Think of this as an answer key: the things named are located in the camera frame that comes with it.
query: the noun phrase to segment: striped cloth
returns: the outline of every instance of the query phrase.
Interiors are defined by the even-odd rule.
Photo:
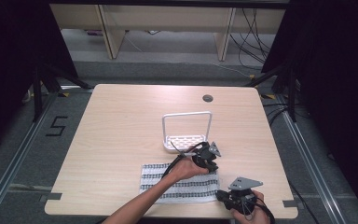
[[[169,166],[169,163],[144,164],[140,193],[157,184]],[[207,175],[196,175],[181,180],[170,187],[156,201],[156,203],[207,203],[216,200],[214,195],[219,189],[219,176],[217,172]]]

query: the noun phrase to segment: human arm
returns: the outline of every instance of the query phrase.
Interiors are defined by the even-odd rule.
[[[208,170],[197,166],[190,158],[184,158],[176,163],[171,171],[156,185],[136,196],[108,217],[103,224],[133,224],[136,223],[156,200],[173,184],[194,175],[208,174]]]
[[[254,195],[257,197],[257,203],[264,203],[264,194],[253,190]],[[246,217],[241,214],[239,211],[231,208],[231,215],[240,222],[240,224],[269,224],[269,218],[267,214],[258,206],[255,206],[255,209],[252,213],[252,219],[246,219]]]

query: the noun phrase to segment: wooden table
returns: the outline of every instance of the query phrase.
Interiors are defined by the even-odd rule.
[[[213,97],[210,103],[203,101],[205,94]],[[265,194],[274,216],[295,218],[296,207],[283,206],[294,198],[257,91],[200,86],[98,85],[52,190],[52,196],[61,198],[48,200],[46,212],[112,214],[138,195],[143,164],[176,157],[163,146],[162,116],[197,111],[213,113],[209,141],[222,154],[216,159],[220,189],[227,190],[237,176],[262,181],[255,189]],[[175,131],[205,133],[203,123],[194,119],[173,126]],[[232,218],[218,201],[155,204],[145,216]]]

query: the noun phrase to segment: human hand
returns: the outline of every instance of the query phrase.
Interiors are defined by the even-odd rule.
[[[253,190],[254,195],[257,197],[257,203],[263,204],[259,199],[264,202],[264,194]],[[255,206],[252,212],[252,219],[246,219],[246,217],[239,211],[231,208],[231,215],[240,222],[240,224],[269,224],[269,218],[266,213],[258,206]]]
[[[174,176],[175,180],[179,181],[189,179],[194,175],[207,175],[208,173],[208,169],[199,167],[191,158],[186,157],[173,166],[169,175]]]

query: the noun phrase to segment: gray floor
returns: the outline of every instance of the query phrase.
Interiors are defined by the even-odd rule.
[[[224,62],[217,60],[212,34],[159,32],[151,35],[145,31],[129,31],[120,53],[115,60],[109,60],[103,38],[89,36],[81,30],[62,30],[76,69],[82,80],[89,84],[98,83],[140,83],[241,86],[250,75],[260,76],[258,70],[241,66],[238,48],[230,41]],[[270,45],[273,35],[260,38]],[[261,66],[262,63],[241,55],[242,63]],[[61,80],[62,85],[71,83]],[[271,94],[273,78],[260,84],[261,94]],[[40,127],[40,131],[16,174],[11,188],[0,204],[0,223],[95,223],[101,217],[49,216],[44,212],[44,196],[48,195],[60,171],[62,162],[75,134],[78,122],[90,98],[89,92],[71,92],[67,97],[55,99]],[[273,99],[262,99],[262,103],[276,104]],[[278,108],[266,106],[266,114]],[[16,153],[23,137],[27,134],[33,119],[33,102],[26,103],[1,136],[0,178]],[[297,125],[318,164],[327,186],[333,192],[347,223],[358,223],[358,201],[334,161],[326,155],[328,149],[319,136],[310,115],[298,107]],[[50,125],[57,116],[65,130],[60,137],[48,137],[57,130]],[[283,167],[288,179],[307,202],[320,223],[334,223],[315,188],[310,173],[298,152],[282,116],[271,126]],[[298,202],[299,215],[293,220],[277,220],[277,223],[315,223],[310,213],[294,193]],[[143,220],[143,223],[184,223],[183,220]],[[226,223],[224,221],[197,220],[197,223]]]

